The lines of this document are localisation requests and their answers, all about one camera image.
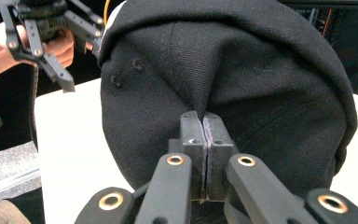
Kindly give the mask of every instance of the human arm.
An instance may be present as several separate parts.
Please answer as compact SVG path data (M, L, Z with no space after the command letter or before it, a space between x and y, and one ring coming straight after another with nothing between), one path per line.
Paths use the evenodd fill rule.
M19 25L17 30L23 45L29 45L24 27ZM56 39L43 43L43 48L46 53L54 53L64 67L69 66L74 59L74 38L69 30L62 30ZM0 23L0 74L19 63L30 62L14 60L6 46L5 25Z
M13 203L3 200L0 201L0 224L7 223L30 224L31 222Z

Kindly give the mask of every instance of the black fabric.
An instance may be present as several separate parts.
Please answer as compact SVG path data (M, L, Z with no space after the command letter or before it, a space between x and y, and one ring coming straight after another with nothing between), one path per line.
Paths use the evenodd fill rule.
M7 199L24 214L31 223L45 223L42 188L31 190L12 199Z
M273 0L130 0L99 65L103 131L134 188L150 180L189 110L219 115L240 152L301 196L330 186L357 127L336 53ZM193 220L215 206L193 209Z

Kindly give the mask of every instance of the cable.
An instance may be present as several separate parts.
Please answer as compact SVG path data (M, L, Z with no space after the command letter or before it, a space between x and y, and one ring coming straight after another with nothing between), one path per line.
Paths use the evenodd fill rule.
M107 24L107 9L109 8L109 3L110 3L110 0L106 0L105 6L103 9L103 24L104 25Z
M324 25L324 31L322 32L322 36L326 35L327 32L327 26L329 25L330 22L330 17L331 17L331 13L333 12L333 9L329 9L328 10L328 15L327 15L327 20L326 20L326 24Z
M39 67L36 64L33 64L33 73L31 76L31 94L29 99L29 122L30 122L30 131L31 139L34 142L34 145L37 148L37 135L36 135L36 119L34 116L34 102L37 95L37 82L39 79Z

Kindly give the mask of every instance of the black metal bracket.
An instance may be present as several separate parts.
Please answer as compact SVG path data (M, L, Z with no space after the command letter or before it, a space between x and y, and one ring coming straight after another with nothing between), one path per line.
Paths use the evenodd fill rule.
M185 224L190 223L191 201L224 203L230 224L358 223L358 207L345 197L314 189L304 201L260 159L238 153L215 114L206 113L202 122L195 111L182 115L180 139L171 139L168 151L149 184L133 194L103 189L76 224Z
M279 2L296 8L358 8L358 0L279 0Z
M63 28L72 31L76 48L86 53L86 43L93 46L92 53L99 54L103 35L103 19L80 1L71 0L87 16L89 21L67 9L65 0L51 1L48 5L27 6L17 0L0 0L0 12L7 32L7 47L17 61L27 60L45 69L49 78L57 81L64 92L75 91L75 83L69 72L53 54L43 51L42 42L49 41ZM30 47L20 40L16 25L23 24Z

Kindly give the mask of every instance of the table surface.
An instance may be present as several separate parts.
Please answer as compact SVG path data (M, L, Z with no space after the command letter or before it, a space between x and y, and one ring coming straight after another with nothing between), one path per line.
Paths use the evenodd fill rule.
M56 91L35 103L45 216L48 224L74 223L91 196L107 187L132 190L104 139L100 79ZM355 95L358 112L358 96ZM358 206L358 130L333 191Z

